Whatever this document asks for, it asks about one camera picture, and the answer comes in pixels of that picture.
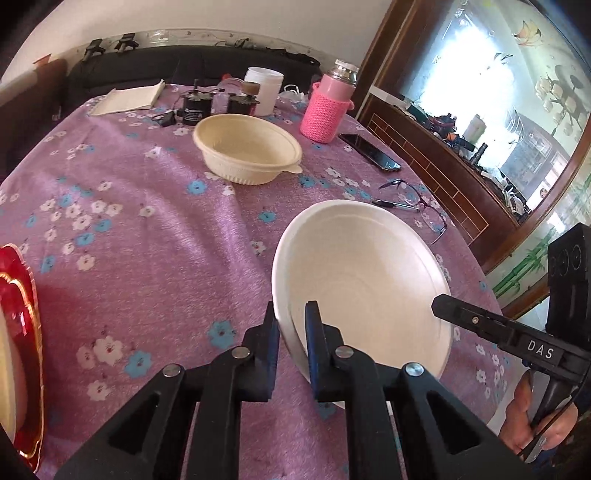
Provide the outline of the right hand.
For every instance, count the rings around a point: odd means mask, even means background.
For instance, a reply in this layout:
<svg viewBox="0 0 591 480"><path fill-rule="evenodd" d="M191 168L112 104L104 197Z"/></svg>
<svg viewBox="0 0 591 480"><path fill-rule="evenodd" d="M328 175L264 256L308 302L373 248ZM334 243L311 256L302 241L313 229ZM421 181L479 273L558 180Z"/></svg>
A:
<svg viewBox="0 0 591 480"><path fill-rule="evenodd" d="M555 411L552 415L544 418L536 429L532 429L528 417L532 399L530 373L526 371L515 388L513 400L506 408L506 419L499 433L499 438L515 454L519 454L559 413L559 411ZM542 450L549 451L562 443L576 425L577 420L577 406L571 404L544 433Z"/></svg>

